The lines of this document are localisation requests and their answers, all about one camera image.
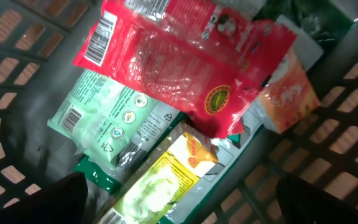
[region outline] brand logo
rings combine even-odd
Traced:
[[[294,99],[301,95],[303,87],[301,83],[292,86],[284,86],[280,96],[273,96],[272,103],[278,107],[283,107],[287,103],[292,103]]]
[[[122,120],[127,124],[132,124],[136,120],[136,114],[133,111],[126,111],[122,116]]]
[[[121,127],[114,127],[111,130],[111,137],[113,139],[119,139],[123,137],[125,134],[125,131]]]
[[[204,40],[208,40],[209,34],[214,29],[215,24],[217,23],[219,19],[219,14],[222,12],[221,6],[216,6],[214,12],[212,13],[211,17],[209,18],[209,21],[207,25],[204,28],[204,32],[201,34],[201,38]]]
[[[221,85],[208,93],[205,99],[205,110],[209,115],[221,111],[229,102],[230,86]]]
[[[137,95],[135,97],[135,106],[143,108],[147,105],[147,97],[145,95]]]
[[[194,139],[191,140],[191,155],[189,158],[189,162],[190,164],[196,163],[196,140]]]

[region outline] green package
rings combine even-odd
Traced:
[[[72,139],[109,169],[148,117],[157,100],[85,70],[48,126]]]
[[[78,152],[84,152],[104,166],[114,169],[118,154],[129,144],[157,102],[125,87],[95,137],[87,138],[83,143],[84,148],[79,148]]]
[[[90,70],[84,70],[48,126],[72,139],[78,147],[92,138],[114,108],[124,85]]]
[[[160,102],[121,151],[114,170],[88,156],[73,170],[83,172],[88,180],[113,194],[185,116],[185,113]]]

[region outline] dark green package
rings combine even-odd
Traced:
[[[353,22],[329,0],[268,0],[254,17],[276,21],[288,17],[322,46],[332,51],[349,31]]]

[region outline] orange package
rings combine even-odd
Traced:
[[[283,133],[319,105],[305,71],[290,49],[254,106],[267,129]]]

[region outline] mint green packet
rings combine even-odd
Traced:
[[[116,157],[129,144],[157,102],[125,87],[99,131],[84,139],[83,147],[79,147],[77,153],[84,152],[109,169],[115,169]]]
[[[48,126],[72,139],[90,158],[115,169],[126,147],[157,100],[113,79],[85,70]]]
[[[125,88],[124,85],[91,70],[84,70],[62,105],[47,125],[72,139],[95,136]]]

